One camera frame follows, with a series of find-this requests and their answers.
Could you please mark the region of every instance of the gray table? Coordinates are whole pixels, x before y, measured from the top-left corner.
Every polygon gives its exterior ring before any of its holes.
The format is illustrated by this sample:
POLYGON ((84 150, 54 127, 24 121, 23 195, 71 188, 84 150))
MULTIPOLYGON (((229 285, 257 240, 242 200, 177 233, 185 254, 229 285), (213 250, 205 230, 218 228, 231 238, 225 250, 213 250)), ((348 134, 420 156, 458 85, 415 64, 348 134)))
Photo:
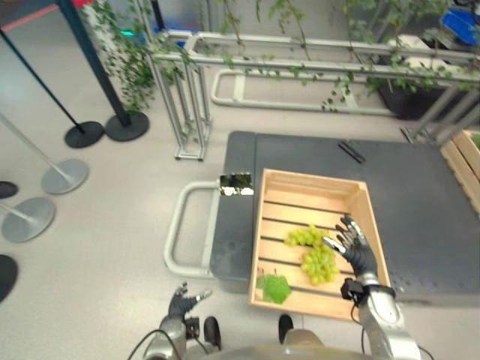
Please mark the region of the gray table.
MULTIPOLYGON (((352 140, 355 162, 339 139, 233 132, 225 173, 264 168, 367 182, 392 286, 399 299, 478 303, 480 220, 438 148, 352 140)), ((246 292, 256 223, 255 196, 220 199, 210 269, 226 290, 246 292)))

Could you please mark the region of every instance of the wooden box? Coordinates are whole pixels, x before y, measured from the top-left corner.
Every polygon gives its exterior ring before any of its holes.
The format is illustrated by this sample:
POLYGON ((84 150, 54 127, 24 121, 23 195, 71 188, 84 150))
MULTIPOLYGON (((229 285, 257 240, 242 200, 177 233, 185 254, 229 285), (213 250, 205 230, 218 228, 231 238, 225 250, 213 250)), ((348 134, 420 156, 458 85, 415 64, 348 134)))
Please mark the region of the wooden box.
POLYGON ((470 132, 461 131, 440 151, 480 215, 480 150, 470 139, 470 132))
POLYGON ((340 293, 344 279, 355 278, 350 264, 336 253, 340 273, 331 282, 313 286, 300 269, 302 255, 309 247, 284 244, 289 231, 308 224, 329 230, 335 239, 338 234, 335 224, 341 224, 343 214, 350 214, 363 229, 378 262, 379 280, 389 286, 382 243, 364 182, 264 169, 253 249, 250 304, 350 320, 353 303, 342 299, 340 293), (275 273, 285 276, 292 290, 282 304, 263 301, 263 291, 257 289, 257 276, 275 273))

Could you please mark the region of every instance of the small mirror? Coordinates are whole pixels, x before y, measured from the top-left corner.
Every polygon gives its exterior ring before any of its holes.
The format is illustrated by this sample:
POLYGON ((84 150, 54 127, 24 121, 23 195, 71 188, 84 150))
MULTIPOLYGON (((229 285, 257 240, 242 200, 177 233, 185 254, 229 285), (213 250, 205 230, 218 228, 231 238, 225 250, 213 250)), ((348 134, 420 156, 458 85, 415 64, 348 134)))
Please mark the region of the small mirror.
POLYGON ((248 172, 220 176, 220 194, 231 197, 232 195, 254 195, 252 175, 248 172))

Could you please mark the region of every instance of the black stanchion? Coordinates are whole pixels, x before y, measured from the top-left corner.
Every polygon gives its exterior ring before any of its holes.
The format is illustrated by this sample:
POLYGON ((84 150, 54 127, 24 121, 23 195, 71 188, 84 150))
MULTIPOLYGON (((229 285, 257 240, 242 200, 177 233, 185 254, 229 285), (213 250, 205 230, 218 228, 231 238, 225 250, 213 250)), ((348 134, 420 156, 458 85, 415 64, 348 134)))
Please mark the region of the black stanchion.
POLYGON ((105 134, 112 140, 128 141, 142 136, 149 129, 149 119, 145 114, 137 111, 125 111, 122 102, 115 93, 115 89, 108 78, 108 75, 98 58, 95 48, 82 24, 77 10, 71 0, 56 1, 60 11, 65 19, 83 51, 91 69, 97 77, 100 86, 103 89, 115 115, 105 125, 105 134))
POLYGON ((71 128, 65 135, 65 142, 71 148, 79 149, 85 148, 95 144, 100 138, 104 135, 104 127, 95 121, 87 121, 79 124, 75 121, 74 117, 65 109, 65 107, 60 103, 59 99, 50 91, 45 82, 38 76, 38 74, 33 70, 33 67, 26 61, 22 53, 17 49, 14 43, 8 38, 8 36, 0 28, 0 35, 15 53, 16 57, 25 65, 25 67, 30 71, 30 74, 38 81, 43 90, 46 91, 48 95, 52 98, 53 101, 58 105, 58 107, 63 111, 63 113, 73 122, 75 125, 71 128))
POLYGON ((151 0, 151 8, 153 9, 153 14, 155 16, 155 21, 157 22, 158 31, 161 32, 165 29, 164 18, 162 17, 162 12, 160 11, 160 5, 157 0, 151 0))
POLYGON ((18 186, 13 182, 0 181, 0 199, 7 199, 18 192, 18 186))
POLYGON ((15 260, 0 255, 0 302, 2 302, 17 282, 18 266, 15 260))

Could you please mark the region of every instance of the round base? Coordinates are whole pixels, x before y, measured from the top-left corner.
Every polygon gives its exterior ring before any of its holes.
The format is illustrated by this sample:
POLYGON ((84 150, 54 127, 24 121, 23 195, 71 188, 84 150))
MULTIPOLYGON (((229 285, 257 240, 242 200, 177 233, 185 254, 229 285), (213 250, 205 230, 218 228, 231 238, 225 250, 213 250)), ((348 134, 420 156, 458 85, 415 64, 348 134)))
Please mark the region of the round base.
POLYGON ((57 163, 57 167, 68 175, 64 178, 52 167, 42 178, 42 188, 48 194, 64 194, 80 186, 89 175, 89 167, 78 159, 68 159, 57 163))
POLYGON ((26 242, 50 225, 55 214, 55 205, 44 197, 34 197, 15 206, 15 210, 32 220, 24 220, 8 213, 1 225, 1 233, 9 242, 26 242))
POLYGON ((131 124, 124 127, 117 115, 114 115, 105 125, 105 134, 115 141, 130 141, 141 137, 149 129, 149 118, 138 111, 129 111, 131 124))
POLYGON ((81 133, 77 127, 72 127, 65 134, 65 142, 74 149, 86 148, 95 144, 104 135, 104 127, 95 121, 87 121, 80 124, 85 133, 81 133))
POLYGON ((7 199, 18 192, 18 186, 13 182, 0 181, 0 199, 7 199))
POLYGON ((2 302, 17 282, 18 266, 15 260, 0 255, 0 302, 2 302))

